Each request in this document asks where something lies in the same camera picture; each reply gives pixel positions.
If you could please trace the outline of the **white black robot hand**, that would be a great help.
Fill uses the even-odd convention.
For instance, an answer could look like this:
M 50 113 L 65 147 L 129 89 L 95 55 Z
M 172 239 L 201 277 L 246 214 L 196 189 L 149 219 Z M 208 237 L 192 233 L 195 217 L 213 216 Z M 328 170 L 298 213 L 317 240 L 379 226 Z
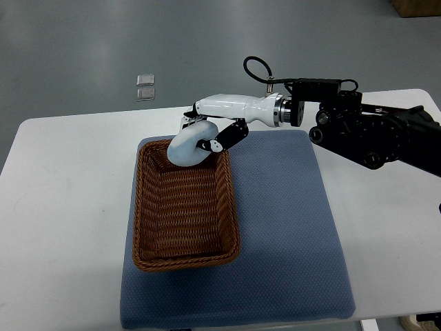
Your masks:
M 222 152 L 247 137 L 249 123 L 260 121 L 276 128 L 282 123 L 289 123 L 294 114 L 291 101 L 279 93 L 261 98 L 216 94 L 194 103 L 192 108 L 184 113 L 181 128 L 194 129 L 198 122 L 207 123 L 209 118 L 230 119 L 233 123 L 216 136 L 197 138 L 196 147 L 209 152 Z

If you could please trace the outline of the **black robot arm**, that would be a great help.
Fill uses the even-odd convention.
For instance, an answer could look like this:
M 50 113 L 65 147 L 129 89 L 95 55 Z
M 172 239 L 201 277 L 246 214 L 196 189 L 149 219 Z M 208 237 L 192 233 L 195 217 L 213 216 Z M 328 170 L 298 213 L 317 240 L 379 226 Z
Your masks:
M 402 161 L 410 166 L 440 175 L 440 124 L 423 106 L 397 108 L 362 102 L 357 88 L 343 90 L 342 79 L 275 79 L 256 76 L 249 61 L 268 64 L 259 57 L 243 61 L 245 72 L 267 86 L 284 85 L 289 98 L 279 101 L 273 111 L 276 123 L 301 125 L 306 102 L 319 104 L 316 125 L 309 130 L 312 143 L 368 169 Z

